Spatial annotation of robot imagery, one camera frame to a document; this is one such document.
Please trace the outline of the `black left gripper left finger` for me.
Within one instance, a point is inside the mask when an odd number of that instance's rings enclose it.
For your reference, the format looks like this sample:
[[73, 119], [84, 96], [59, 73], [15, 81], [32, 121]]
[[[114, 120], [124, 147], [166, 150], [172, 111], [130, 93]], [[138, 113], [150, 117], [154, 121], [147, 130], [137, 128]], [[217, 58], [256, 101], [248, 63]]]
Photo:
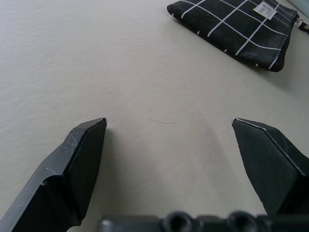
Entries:
[[80, 226], [96, 184], [107, 127], [98, 118], [73, 128], [37, 167], [0, 220], [2, 232], [66, 232]]

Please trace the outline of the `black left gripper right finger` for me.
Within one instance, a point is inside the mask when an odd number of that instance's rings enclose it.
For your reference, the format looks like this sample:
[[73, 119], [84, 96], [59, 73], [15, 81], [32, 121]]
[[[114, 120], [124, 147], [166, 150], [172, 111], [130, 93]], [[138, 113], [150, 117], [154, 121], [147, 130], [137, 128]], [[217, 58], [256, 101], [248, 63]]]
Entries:
[[308, 214], [309, 159], [277, 128], [234, 118], [246, 174], [267, 214]]

